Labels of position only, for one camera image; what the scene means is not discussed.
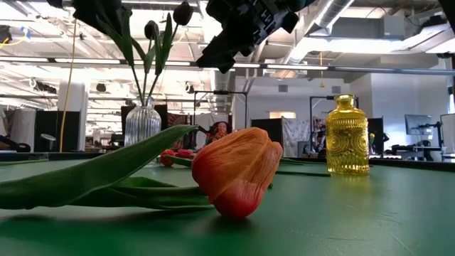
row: ceiling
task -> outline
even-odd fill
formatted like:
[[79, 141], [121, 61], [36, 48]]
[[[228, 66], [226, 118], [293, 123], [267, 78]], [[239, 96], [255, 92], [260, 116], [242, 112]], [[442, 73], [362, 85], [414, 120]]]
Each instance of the ceiling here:
[[[172, 12], [178, 1], [155, 1], [155, 4], [137, 4], [134, 7], [134, 14], [131, 19], [132, 36], [140, 42], [142, 48], [148, 45], [147, 39], [143, 35], [144, 25], [149, 20], [163, 21], [168, 12]], [[220, 32], [220, 25], [209, 17], [205, 11], [207, 1], [191, 0], [190, 4], [201, 6], [197, 8], [191, 22], [184, 27], [180, 27], [174, 39], [174, 46], [171, 50], [169, 60], [194, 61], [202, 55], [202, 50], [209, 40]], [[318, 9], [319, 1], [313, 3], [307, 9], [299, 13], [301, 21], [303, 17], [314, 14]], [[422, 13], [439, 7], [437, 0], [426, 1], [378, 1], [378, 0], [357, 0], [342, 15], [342, 17], [351, 18], [381, 18], [387, 12], [387, 15], [409, 13]], [[33, 56], [44, 58], [70, 58], [73, 50], [73, 29], [76, 26], [76, 58], [96, 58], [96, 59], [122, 59], [122, 54], [116, 45], [105, 35], [90, 28], [83, 22], [78, 21], [75, 24], [72, 14], [74, 9], [66, 8], [65, 10], [55, 9], [49, 6], [43, 0], [35, 1], [12, 1], [0, 0], [1, 18], [0, 25], [11, 27], [14, 42], [20, 41], [24, 37], [22, 28], [30, 31], [30, 38], [14, 46], [5, 45], [0, 48], [0, 56]], [[160, 29], [164, 29], [164, 24], [159, 23]], [[258, 62], [265, 60], [278, 60], [283, 58], [297, 42], [296, 38], [301, 37], [301, 30], [304, 27], [300, 22], [295, 33], [288, 34], [286, 31], [279, 29], [268, 39], [262, 51], [253, 53], [257, 56]], [[326, 51], [322, 55], [324, 65], [353, 65], [363, 66], [372, 63], [381, 55], [377, 54], [355, 54], [355, 53], [333, 53]], [[251, 56], [236, 56], [238, 63], [247, 63], [251, 61]], [[319, 65], [321, 58], [319, 53], [309, 53], [304, 61], [308, 64]], [[47, 95], [56, 96], [48, 92], [38, 91], [32, 88], [30, 79], [44, 82], [47, 85], [55, 87], [58, 90], [60, 80], [66, 78], [69, 73], [68, 65], [12, 65], [10, 63], [1, 63], [0, 69], [0, 94], [2, 95]], [[126, 66], [119, 67], [100, 67], [100, 66], [76, 66], [77, 72], [90, 78], [92, 83], [90, 87], [90, 97], [130, 97], [137, 96], [137, 89], [134, 86], [134, 78], [131, 70]], [[192, 100], [193, 95], [186, 92], [187, 85], [193, 85], [196, 90], [212, 90], [215, 88], [212, 70], [204, 69], [166, 69], [160, 77], [154, 96], [158, 99], [168, 99], [168, 108], [174, 112], [192, 112], [192, 102], [179, 102], [179, 100]], [[346, 78], [350, 73], [325, 72], [325, 78]], [[319, 78], [320, 71], [308, 71], [306, 78], [311, 80]], [[267, 84], [267, 78], [261, 78], [260, 82], [252, 84], [250, 93], [261, 94], [261, 87]], [[270, 80], [271, 84], [276, 83], [276, 79]], [[118, 88], [107, 92], [98, 92], [96, 85], [106, 83], [107, 87]], [[55, 109], [55, 99], [33, 99], [17, 100], [0, 98], [0, 104], [29, 105], [43, 109]], [[88, 119], [100, 121], [98, 127], [106, 127], [102, 122], [111, 122], [109, 126], [112, 130], [119, 129], [119, 108], [124, 105], [124, 100], [90, 100]], [[209, 111], [210, 103], [203, 103], [199, 111]]]

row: computer monitor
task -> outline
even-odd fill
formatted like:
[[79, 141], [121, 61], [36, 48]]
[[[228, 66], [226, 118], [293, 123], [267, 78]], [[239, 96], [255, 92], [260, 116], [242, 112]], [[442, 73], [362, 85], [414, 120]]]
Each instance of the computer monitor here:
[[406, 114], [406, 134], [408, 135], [433, 135], [432, 117], [423, 114]]

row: yellow glass vase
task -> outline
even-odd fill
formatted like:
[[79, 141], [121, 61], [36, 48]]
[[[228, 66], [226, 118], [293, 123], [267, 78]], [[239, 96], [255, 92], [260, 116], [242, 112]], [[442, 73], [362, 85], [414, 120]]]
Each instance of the yellow glass vase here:
[[327, 167], [334, 174], [368, 174], [368, 120], [354, 107], [354, 95], [335, 97], [326, 121]]

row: green tabletop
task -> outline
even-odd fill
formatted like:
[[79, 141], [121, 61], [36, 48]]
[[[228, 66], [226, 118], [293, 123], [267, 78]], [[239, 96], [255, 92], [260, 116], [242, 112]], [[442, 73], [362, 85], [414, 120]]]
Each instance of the green tabletop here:
[[[0, 181], [77, 162], [3, 166]], [[137, 175], [195, 184], [188, 169], [145, 168]], [[0, 255], [451, 255], [455, 250], [453, 173], [374, 166], [366, 177], [276, 175], [273, 183], [259, 208], [237, 222], [216, 210], [0, 210]]]

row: red tulip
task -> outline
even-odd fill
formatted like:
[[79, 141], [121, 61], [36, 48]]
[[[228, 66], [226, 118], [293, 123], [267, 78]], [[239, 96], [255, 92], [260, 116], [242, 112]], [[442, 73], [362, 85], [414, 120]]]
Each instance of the red tulip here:
[[261, 203], [283, 149], [258, 128], [229, 134], [203, 147], [193, 178], [221, 215], [245, 218]]
[[172, 150], [170, 149], [166, 149], [165, 151], [163, 151], [163, 153], [161, 153], [161, 163], [164, 165], [164, 166], [172, 166], [173, 165], [173, 162], [171, 160], [168, 160], [166, 157], [164, 156], [175, 156], [176, 153], [174, 153]]
[[191, 150], [187, 149], [179, 149], [176, 154], [177, 157], [184, 158], [184, 159], [192, 159], [194, 153]]

